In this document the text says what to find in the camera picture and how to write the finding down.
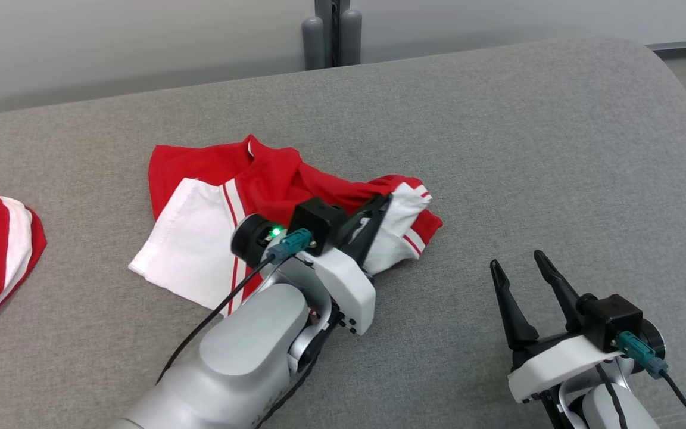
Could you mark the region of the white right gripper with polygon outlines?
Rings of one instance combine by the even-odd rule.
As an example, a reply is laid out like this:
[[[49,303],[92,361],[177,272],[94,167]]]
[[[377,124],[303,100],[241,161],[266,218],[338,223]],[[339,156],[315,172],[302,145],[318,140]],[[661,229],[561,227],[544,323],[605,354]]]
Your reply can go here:
[[[566,318],[566,331],[580,331],[579,295],[544,252],[535,250],[534,260]],[[515,402],[539,401],[547,412],[577,412],[579,403],[605,381],[625,387],[625,359],[620,353],[603,352],[582,334],[538,340],[539,333],[517,305],[498,260],[491,261],[490,271],[507,347],[512,350],[507,386]]]

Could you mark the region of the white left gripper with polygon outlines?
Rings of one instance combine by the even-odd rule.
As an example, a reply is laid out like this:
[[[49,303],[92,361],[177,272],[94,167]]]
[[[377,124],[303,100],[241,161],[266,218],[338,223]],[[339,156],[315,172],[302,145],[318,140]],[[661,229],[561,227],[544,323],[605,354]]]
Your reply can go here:
[[[316,277],[345,315],[345,325],[357,335],[364,335],[374,320],[376,291],[364,272],[364,264],[391,200],[392,193],[374,195],[340,227],[338,244],[352,246],[353,259],[333,247],[320,256],[308,251],[297,254],[302,262],[311,264]]]

